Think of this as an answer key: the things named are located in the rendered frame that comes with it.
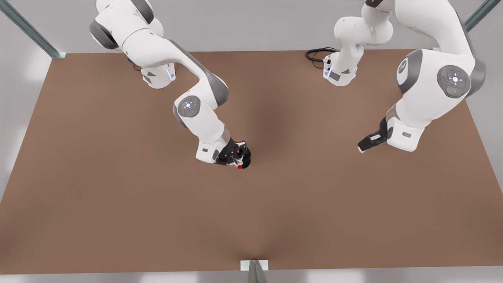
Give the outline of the silver frame post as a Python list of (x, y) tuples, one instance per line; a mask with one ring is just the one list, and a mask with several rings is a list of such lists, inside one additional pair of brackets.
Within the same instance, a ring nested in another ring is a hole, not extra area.
[(503, 0), (490, 11), (481, 11), (486, 0), (449, 0), (461, 20), (477, 54), (503, 46)]
[(65, 52), (59, 52), (7, 0), (0, 0), (0, 11), (52, 59), (64, 59), (66, 57)]
[(247, 283), (268, 283), (265, 270), (269, 270), (268, 260), (241, 260), (240, 270), (248, 272)]

